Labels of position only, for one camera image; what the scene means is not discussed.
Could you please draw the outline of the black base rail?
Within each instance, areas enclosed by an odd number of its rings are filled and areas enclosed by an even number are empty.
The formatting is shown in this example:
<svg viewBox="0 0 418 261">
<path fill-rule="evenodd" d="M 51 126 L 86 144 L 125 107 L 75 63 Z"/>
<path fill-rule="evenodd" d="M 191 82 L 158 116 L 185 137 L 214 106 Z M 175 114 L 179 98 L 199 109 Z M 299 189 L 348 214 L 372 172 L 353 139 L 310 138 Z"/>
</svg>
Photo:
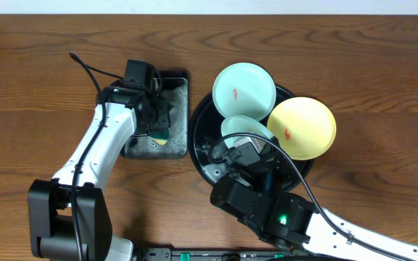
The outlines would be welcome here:
<svg viewBox="0 0 418 261">
<path fill-rule="evenodd" d="M 264 261 L 280 257 L 307 256 L 302 250 L 257 251 L 249 250 L 197 250 L 164 247 L 135 249 L 132 261 Z"/>
</svg>

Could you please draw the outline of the yellow plate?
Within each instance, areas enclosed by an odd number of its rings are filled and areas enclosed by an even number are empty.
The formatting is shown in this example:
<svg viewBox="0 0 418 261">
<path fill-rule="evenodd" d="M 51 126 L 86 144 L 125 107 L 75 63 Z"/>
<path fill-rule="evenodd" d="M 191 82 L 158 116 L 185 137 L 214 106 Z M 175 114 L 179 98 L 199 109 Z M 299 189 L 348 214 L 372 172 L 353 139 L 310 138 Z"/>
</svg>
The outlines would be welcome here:
<svg viewBox="0 0 418 261">
<path fill-rule="evenodd" d="M 294 160 L 312 160 L 322 155 L 333 144 L 337 132 L 330 109 L 309 97 L 278 104 L 268 118 L 267 128 Z"/>
</svg>

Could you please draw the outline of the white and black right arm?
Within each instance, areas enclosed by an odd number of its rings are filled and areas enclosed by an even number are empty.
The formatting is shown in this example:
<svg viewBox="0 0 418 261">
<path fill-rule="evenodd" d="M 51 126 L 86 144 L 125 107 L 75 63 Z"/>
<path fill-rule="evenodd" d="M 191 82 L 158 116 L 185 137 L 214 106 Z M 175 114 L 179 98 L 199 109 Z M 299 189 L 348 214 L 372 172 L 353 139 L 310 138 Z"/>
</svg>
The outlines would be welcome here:
<svg viewBox="0 0 418 261">
<path fill-rule="evenodd" d="M 300 246 L 339 260 L 418 260 L 418 246 L 349 223 L 314 196 L 270 196 L 226 174 L 214 185 L 210 202 L 279 248 Z"/>
</svg>

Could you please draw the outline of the mint green plate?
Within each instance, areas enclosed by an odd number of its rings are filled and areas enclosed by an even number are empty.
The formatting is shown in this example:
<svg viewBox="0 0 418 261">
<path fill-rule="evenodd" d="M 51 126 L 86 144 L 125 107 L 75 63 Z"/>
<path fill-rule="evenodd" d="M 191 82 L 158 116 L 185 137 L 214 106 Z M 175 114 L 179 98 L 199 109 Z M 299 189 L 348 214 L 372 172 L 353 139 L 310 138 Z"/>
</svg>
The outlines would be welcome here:
<svg viewBox="0 0 418 261">
<path fill-rule="evenodd" d="M 262 67 L 240 62 L 229 65 L 218 74 L 212 96 L 223 117 L 244 115 L 260 121 L 274 108 L 276 86 Z"/>
<path fill-rule="evenodd" d="M 274 134 L 266 126 L 244 115 L 228 117 L 222 122 L 221 135 L 227 136 L 233 133 L 254 133 L 269 139 L 274 137 Z"/>
</svg>

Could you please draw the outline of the green and yellow sponge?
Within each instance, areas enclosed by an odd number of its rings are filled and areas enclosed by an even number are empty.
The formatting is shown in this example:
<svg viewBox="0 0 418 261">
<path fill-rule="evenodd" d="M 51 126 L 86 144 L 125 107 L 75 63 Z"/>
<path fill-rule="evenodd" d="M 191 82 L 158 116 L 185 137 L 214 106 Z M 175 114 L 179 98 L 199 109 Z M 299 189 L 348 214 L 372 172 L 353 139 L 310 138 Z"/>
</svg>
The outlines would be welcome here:
<svg viewBox="0 0 418 261">
<path fill-rule="evenodd" d="M 149 133 L 149 137 L 159 145 L 165 145 L 170 136 L 169 128 L 155 130 Z"/>
</svg>

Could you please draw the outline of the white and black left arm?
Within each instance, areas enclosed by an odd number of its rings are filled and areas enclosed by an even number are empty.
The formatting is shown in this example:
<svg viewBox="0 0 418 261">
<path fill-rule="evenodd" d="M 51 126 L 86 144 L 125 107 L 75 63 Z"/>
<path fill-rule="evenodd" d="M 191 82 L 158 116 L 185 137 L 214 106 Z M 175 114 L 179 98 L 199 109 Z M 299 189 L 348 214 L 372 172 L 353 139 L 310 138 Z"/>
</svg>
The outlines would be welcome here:
<svg viewBox="0 0 418 261">
<path fill-rule="evenodd" d="M 114 235 L 104 189 L 120 151 L 143 123 L 170 125 L 173 106 L 145 91 L 106 87 L 70 159 L 28 190 L 30 247 L 49 260 L 131 260 L 134 245 Z"/>
</svg>

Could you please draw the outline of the black rectangular soapy water tray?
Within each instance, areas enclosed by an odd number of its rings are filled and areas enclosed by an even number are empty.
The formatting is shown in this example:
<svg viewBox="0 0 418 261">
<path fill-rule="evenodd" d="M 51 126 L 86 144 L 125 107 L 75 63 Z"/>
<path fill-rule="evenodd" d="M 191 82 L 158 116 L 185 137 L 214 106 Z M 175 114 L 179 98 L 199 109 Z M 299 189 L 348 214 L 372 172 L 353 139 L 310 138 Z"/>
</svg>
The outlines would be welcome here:
<svg viewBox="0 0 418 261">
<path fill-rule="evenodd" d="M 164 70 L 161 72 L 163 88 L 159 97 L 173 105 L 170 111 L 170 136 L 165 145 L 159 145 L 149 135 L 136 134 L 130 137 L 120 155 L 135 159 L 178 159 L 188 149 L 187 133 L 189 122 L 189 73 L 186 70 Z"/>
</svg>

